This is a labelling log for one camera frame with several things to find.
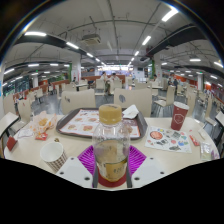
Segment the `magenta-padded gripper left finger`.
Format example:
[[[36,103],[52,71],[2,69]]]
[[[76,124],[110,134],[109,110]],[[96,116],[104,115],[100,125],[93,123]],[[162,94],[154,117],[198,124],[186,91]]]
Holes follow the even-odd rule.
[[[56,175],[81,187],[93,188],[97,185],[95,171],[93,147],[89,146],[77,157],[69,157]]]

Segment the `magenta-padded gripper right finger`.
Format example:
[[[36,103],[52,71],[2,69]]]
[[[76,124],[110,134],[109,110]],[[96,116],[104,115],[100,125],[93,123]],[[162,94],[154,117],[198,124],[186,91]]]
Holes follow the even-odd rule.
[[[163,166],[154,157],[147,157],[136,147],[129,148],[127,186],[140,188],[167,175]]]

